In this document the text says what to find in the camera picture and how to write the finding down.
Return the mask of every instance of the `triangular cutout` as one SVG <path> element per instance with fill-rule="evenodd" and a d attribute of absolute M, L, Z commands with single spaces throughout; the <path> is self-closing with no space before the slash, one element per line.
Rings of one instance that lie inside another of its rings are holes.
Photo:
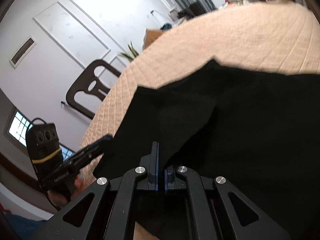
<path fill-rule="evenodd" d="M 239 222 L 243 227 L 259 220 L 259 215 L 247 206 L 235 193 L 229 192 L 228 196 L 236 211 Z"/>
<path fill-rule="evenodd" d="M 65 222 L 74 225 L 77 228 L 81 227 L 84 217 L 89 210 L 93 198 L 94 194 L 89 193 L 78 204 L 76 204 L 72 209 L 70 209 L 68 213 L 66 213 L 63 216 L 62 219 Z"/>

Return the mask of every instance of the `yellow strap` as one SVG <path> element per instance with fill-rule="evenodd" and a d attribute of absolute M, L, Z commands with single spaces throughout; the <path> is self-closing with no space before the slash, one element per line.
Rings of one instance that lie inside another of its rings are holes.
<path fill-rule="evenodd" d="M 53 157 L 55 157 L 60 151 L 61 151 L 61 148 L 59 148 L 58 150 L 55 150 L 53 153 L 51 153 L 51 154 L 48 155 L 47 157 L 44 157 L 43 159 L 40 159 L 40 160 L 32 160 L 32 163 L 33 163 L 33 164 L 44 163 L 44 162 L 52 159 Z"/>

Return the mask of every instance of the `black fabric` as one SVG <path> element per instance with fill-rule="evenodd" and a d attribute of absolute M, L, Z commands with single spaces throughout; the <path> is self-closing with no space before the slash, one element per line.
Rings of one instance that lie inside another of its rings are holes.
<path fill-rule="evenodd" d="M 158 90 L 138 87 L 114 153 L 94 175 L 122 176 L 158 141 L 160 168 L 183 164 L 202 176 L 224 176 L 292 239 L 316 236 L 307 227 L 319 218 L 319 129 L 320 76 L 251 72 L 212 60 Z M 169 222 L 177 211 L 168 200 L 155 201 L 146 205 L 157 209 L 156 219 L 141 211 L 137 221 L 160 239 L 186 239 L 186 228 Z"/>

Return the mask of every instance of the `beige bedspread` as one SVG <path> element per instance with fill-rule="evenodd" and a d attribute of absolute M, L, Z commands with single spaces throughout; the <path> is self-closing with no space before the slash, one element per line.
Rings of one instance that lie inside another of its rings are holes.
<path fill-rule="evenodd" d="M 215 58 L 224 65 L 266 72 L 318 73 L 320 25 L 312 12 L 288 0 L 215 11 L 163 34 L 121 74 L 91 122 L 81 147 L 115 134 L 138 85 L 181 79 Z M 86 183 L 98 159 L 83 170 Z"/>

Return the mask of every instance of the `wall vent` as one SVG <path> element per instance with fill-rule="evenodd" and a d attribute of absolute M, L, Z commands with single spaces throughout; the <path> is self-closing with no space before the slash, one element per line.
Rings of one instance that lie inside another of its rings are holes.
<path fill-rule="evenodd" d="M 33 38 L 29 38 L 10 60 L 12 66 L 16 68 L 36 44 Z"/>

